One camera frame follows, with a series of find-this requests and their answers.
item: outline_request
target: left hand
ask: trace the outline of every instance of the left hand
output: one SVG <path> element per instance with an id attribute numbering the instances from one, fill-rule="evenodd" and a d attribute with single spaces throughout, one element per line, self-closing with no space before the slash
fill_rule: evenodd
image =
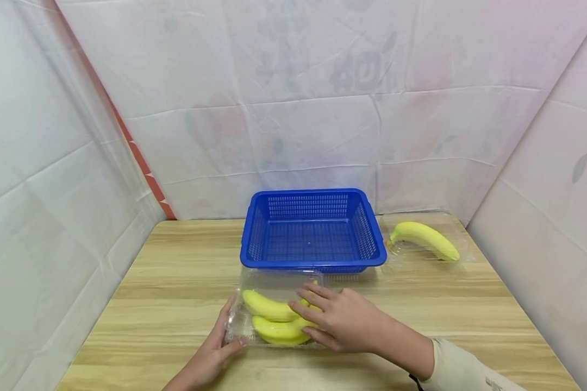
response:
<path id="1" fill-rule="evenodd" d="M 163 388 L 163 391 L 194 391 L 213 382 L 224 368 L 227 359 L 243 349 L 247 338 L 226 343 L 228 312 L 235 301 L 233 294 L 220 311 L 214 328 L 202 346 L 180 372 Z"/>

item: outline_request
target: banana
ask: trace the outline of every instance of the banana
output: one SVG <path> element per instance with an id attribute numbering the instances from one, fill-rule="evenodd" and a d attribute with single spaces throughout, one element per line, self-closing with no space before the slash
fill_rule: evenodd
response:
<path id="1" fill-rule="evenodd" d="M 247 289 L 241 292 L 241 297 L 252 314 L 264 317 L 266 320 L 293 321 L 299 318 L 299 315 L 293 312 L 287 303 L 268 299 L 256 291 Z"/>
<path id="2" fill-rule="evenodd" d="M 263 337 L 263 336 L 261 336 L 261 338 L 263 338 L 265 342 L 271 343 L 272 345 L 280 345 L 280 346 L 300 345 L 301 343 L 305 343 L 306 341 L 311 339 L 311 337 L 309 337 L 309 335 L 306 335 L 305 333 L 302 333 L 302 335 L 300 337 L 290 339 L 290 340 L 280 340 L 278 338 L 270 338 L 270 337 Z"/>
<path id="3" fill-rule="evenodd" d="M 322 311 L 311 305 L 316 311 Z M 252 326 L 259 337 L 274 345 L 293 346 L 300 345 L 309 340 L 309 335 L 302 332 L 304 327 L 317 327 L 313 322 L 305 318 L 297 318 L 289 322 L 269 321 L 260 316 L 252 317 Z"/>
<path id="4" fill-rule="evenodd" d="M 403 242 L 412 242 L 434 252 L 441 260 L 456 262 L 460 258 L 457 248 L 446 236 L 440 234 L 433 228 L 417 222 L 403 222 L 396 225 L 389 241 L 391 243 L 401 240 Z"/>

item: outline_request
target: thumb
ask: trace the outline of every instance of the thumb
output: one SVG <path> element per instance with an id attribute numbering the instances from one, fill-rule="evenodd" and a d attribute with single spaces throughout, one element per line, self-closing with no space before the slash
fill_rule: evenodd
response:
<path id="1" fill-rule="evenodd" d="M 231 343 L 228 343 L 228 345 L 226 345 L 222 349 L 220 349 L 220 359 L 222 361 L 226 361 L 226 359 L 228 359 L 229 357 L 231 357 L 232 355 L 237 353 L 237 351 L 240 351 L 241 349 L 243 349 L 244 346 L 247 344 L 248 344 L 248 338 L 246 338 L 246 337 L 240 338 L 239 340 L 232 341 Z"/>

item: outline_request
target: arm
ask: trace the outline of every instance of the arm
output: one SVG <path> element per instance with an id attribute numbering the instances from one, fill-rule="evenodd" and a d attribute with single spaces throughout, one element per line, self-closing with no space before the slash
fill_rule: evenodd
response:
<path id="1" fill-rule="evenodd" d="M 163 391 L 195 391 L 213 382 L 222 371 L 228 358 L 243 349 L 248 342 L 241 339 L 226 343 L 226 321 L 228 312 L 235 301 L 235 295 L 228 298 L 224 308 L 220 311 L 214 328 L 209 333 L 202 346 L 187 362 L 182 370 L 170 380 Z"/>
<path id="2" fill-rule="evenodd" d="M 289 303 L 293 311 L 321 328 L 305 328 L 311 338 L 335 351 L 380 355 L 420 379 L 425 391 L 523 390 L 474 355 L 448 341 L 430 340 L 351 289 L 337 293 L 305 284 L 298 295 L 322 310 Z"/>

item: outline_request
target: wooden table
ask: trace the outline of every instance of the wooden table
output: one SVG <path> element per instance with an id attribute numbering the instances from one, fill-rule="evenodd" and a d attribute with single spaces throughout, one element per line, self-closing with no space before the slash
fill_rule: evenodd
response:
<path id="1" fill-rule="evenodd" d="M 379 217 L 439 223 L 436 213 Z M 564 367 L 463 230 L 474 262 L 397 262 L 334 277 L 385 312 L 443 337 L 527 390 L 578 390 Z M 200 346 L 241 270 L 242 220 L 162 222 L 130 267 L 59 390 L 161 390 Z M 218 390 L 416 390 L 404 371 L 372 355 L 248 349 Z"/>

